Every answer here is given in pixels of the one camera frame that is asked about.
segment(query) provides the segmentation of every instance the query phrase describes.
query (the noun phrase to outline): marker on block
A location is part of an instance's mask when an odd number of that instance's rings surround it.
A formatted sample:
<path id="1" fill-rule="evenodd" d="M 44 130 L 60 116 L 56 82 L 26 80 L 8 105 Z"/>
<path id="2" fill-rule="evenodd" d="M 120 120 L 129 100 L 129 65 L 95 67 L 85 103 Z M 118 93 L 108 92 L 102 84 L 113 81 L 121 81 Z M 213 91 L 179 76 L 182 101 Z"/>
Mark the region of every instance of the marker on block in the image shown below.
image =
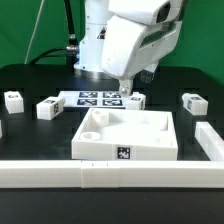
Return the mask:
<path id="1" fill-rule="evenodd" d="M 192 115 L 207 115 L 208 101 L 198 94 L 185 93 L 183 94 L 182 99 L 184 101 L 183 107 Z"/>
<path id="2" fill-rule="evenodd" d="M 5 106 L 9 114 L 24 112 L 23 98 L 21 97 L 19 92 L 17 91 L 5 92 L 4 96 L 5 96 Z"/>
<path id="3" fill-rule="evenodd" d="M 37 119 L 52 120 L 63 111 L 65 98 L 48 97 L 36 105 Z"/>
<path id="4" fill-rule="evenodd" d="M 144 110 L 145 109 L 146 96 L 138 92 L 134 92 L 132 96 L 129 96 L 127 101 L 126 110 Z"/>

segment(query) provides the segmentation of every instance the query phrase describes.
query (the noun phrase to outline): qr-like marker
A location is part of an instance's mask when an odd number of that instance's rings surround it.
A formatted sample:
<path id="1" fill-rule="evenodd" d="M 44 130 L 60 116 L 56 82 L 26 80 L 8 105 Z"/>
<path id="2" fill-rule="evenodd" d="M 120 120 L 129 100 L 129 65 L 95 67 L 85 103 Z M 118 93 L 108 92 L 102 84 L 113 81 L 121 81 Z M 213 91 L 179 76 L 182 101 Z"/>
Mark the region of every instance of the qr-like marker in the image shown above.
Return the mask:
<path id="1" fill-rule="evenodd" d="M 131 148 L 130 147 L 117 147 L 117 159 L 130 159 Z"/>
<path id="2" fill-rule="evenodd" d="M 97 100 L 91 100 L 91 99 L 79 99 L 77 102 L 77 105 L 80 106 L 96 106 L 97 105 Z"/>
<path id="3" fill-rule="evenodd" d="M 98 92 L 80 92 L 79 97 L 80 98 L 97 98 Z"/>
<path id="4" fill-rule="evenodd" d="M 121 96 L 119 93 L 105 92 L 103 93 L 103 98 L 121 98 Z"/>
<path id="5" fill-rule="evenodd" d="M 103 106 L 123 106 L 122 100 L 103 100 Z"/>

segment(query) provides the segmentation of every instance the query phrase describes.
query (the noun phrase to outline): black tabletop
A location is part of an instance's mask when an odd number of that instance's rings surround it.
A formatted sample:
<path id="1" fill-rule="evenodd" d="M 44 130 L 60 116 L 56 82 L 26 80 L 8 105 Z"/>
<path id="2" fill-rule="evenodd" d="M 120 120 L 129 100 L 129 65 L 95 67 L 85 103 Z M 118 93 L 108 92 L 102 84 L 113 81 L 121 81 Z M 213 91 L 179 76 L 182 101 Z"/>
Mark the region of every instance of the black tabletop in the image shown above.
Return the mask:
<path id="1" fill-rule="evenodd" d="M 51 121 L 38 120 L 36 104 L 62 90 L 117 91 L 118 81 L 92 80 L 60 65 L 9 65 L 0 70 L 0 160 L 70 160 L 71 139 L 87 108 L 70 108 Z M 25 112 L 8 114 L 4 92 L 19 91 Z M 161 67 L 150 84 L 134 80 L 146 110 L 171 111 L 178 160 L 209 160 L 194 138 L 197 121 L 224 135 L 224 87 L 194 68 Z M 209 102 L 207 116 L 192 116 L 182 95 Z M 1 223 L 222 223 L 223 189 L 1 189 Z"/>

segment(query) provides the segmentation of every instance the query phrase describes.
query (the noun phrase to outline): green background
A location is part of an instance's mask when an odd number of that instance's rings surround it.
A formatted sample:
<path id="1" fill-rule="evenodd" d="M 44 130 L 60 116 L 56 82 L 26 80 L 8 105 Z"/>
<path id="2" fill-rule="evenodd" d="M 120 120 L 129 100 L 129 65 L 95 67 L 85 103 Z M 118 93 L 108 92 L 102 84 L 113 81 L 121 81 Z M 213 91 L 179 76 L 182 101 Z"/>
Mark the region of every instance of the green background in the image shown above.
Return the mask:
<path id="1" fill-rule="evenodd" d="M 0 0 L 0 67 L 24 63 L 41 0 Z M 84 35 L 84 0 L 71 0 L 76 35 Z M 223 0 L 189 0 L 176 49 L 161 65 L 195 67 L 224 84 Z M 68 43 L 63 0 L 45 0 L 29 61 Z M 40 63 L 64 64 L 64 59 Z"/>

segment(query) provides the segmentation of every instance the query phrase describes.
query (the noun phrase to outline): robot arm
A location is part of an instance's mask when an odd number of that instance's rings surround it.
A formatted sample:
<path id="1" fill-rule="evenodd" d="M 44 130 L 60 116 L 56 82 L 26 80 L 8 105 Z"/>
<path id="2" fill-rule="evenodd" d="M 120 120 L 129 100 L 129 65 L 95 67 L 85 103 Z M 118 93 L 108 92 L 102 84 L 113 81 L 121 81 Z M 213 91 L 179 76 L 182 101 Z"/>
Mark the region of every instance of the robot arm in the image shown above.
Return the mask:
<path id="1" fill-rule="evenodd" d="M 119 80 L 122 96 L 130 95 L 138 72 L 154 72 L 159 60 L 175 48 L 181 29 L 181 21 L 175 20 L 182 3 L 183 0 L 110 0 L 109 10 L 114 16 L 107 24 L 102 68 Z M 163 31 L 164 24 L 169 24 L 167 31 Z"/>

